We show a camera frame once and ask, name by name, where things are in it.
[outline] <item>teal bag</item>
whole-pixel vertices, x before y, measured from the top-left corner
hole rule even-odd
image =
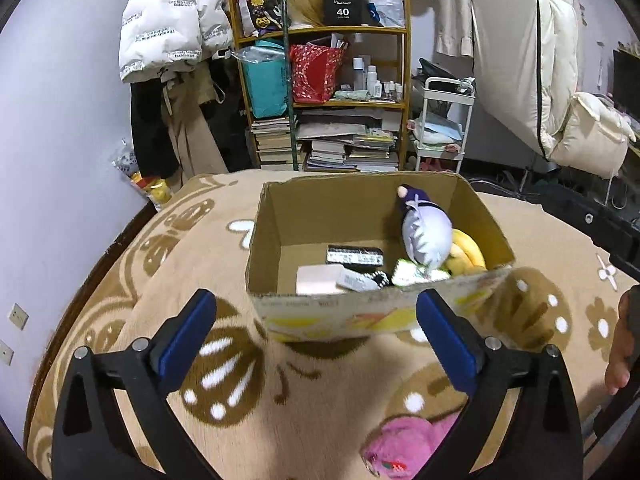
[[[273,41],[258,40],[256,46],[267,46],[284,51]],[[256,118],[280,116],[287,110],[287,83],[285,60],[242,62],[251,109]]]

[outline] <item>screw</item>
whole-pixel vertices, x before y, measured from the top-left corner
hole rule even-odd
[[[497,337],[488,337],[484,340],[484,344],[491,350],[499,350],[502,347],[502,341]]]
[[[147,339],[146,337],[139,337],[133,343],[131,343],[131,348],[133,348],[136,352],[142,352],[148,346],[149,339]]]
[[[87,356],[88,353],[89,353],[89,349],[86,346],[81,346],[79,348],[76,348],[76,351],[74,352],[74,357],[76,359],[83,359]]]
[[[545,350],[551,357],[558,357],[560,355],[560,351],[556,345],[547,345]]]

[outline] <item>khaki pants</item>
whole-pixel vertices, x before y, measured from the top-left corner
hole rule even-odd
[[[171,82],[165,87],[162,115],[169,129],[175,156],[182,167],[180,182],[184,183],[201,173],[228,173],[200,110],[201,103],[218,98],[207,63],[200,63],[193,72],[180,74],[175,81],[171,88]]]

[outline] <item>white puffer jacket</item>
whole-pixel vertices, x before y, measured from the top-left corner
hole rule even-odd
[[[129,0],[122,15],[120,79],[190,72],[231,45],[223,0]]]

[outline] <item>red gift bag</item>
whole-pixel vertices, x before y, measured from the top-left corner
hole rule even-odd
[[[322,104],[334,94],[335,74],[344,49],[311,44],[291,45],[293,100]]]

